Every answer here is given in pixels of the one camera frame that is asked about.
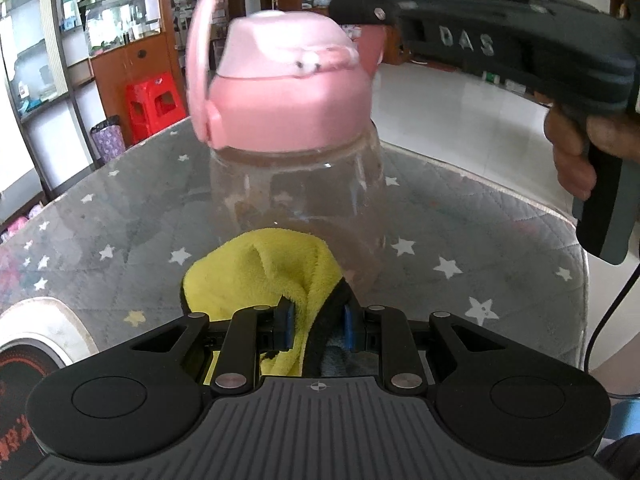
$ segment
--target yellow towel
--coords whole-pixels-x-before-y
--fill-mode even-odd
[[[182,288],[188,309],[205,312],[212,321],[231,319],[236,310],[249,306],[275,306],[281,296],[292,301],[296,309],[293,349],[263,360],[260,370],[268,375],[300,376],[319,312],[331,310],[316,324],[316,354],[324,351],[331,325],[340,316],[344,300],[336,298],[335,291],[348,288],[341,278],[340,266],[321,239],[296,231],[261,229],[242,234],[195,262]],[[314,360],[319,363],[319,356]]]

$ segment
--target red plastic stool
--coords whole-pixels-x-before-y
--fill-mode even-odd
[[[168,72],[127,85],[126,97],[134,144],[187,116]]]

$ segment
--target purple trash bin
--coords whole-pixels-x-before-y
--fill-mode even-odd
[[[125,152],[119,123],[119,117],[113,116],[91,128],[91,138],[105,164]]]

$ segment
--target pink bottle cap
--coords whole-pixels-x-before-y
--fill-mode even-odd
[[[382,27],[363,27],[356,47],[314,12],[239,18],[207,95],[210,16],[218,1],[199,1],[187,47],[188,101],[201,141],[216,150],[299,152],[348,142],[366,127]]]

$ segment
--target floor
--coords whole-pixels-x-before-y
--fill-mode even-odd
[[[515,190],[570,216],[572,197],[556,180],[543,134],[546,108],[478,78],[407,63],[382,64],[372,117],[380,138]],[[589,334],[638,264],[638,235],[625,262],[590,257]],[[636,286],[603,331],[591,358],[597,367],[640,332]]]

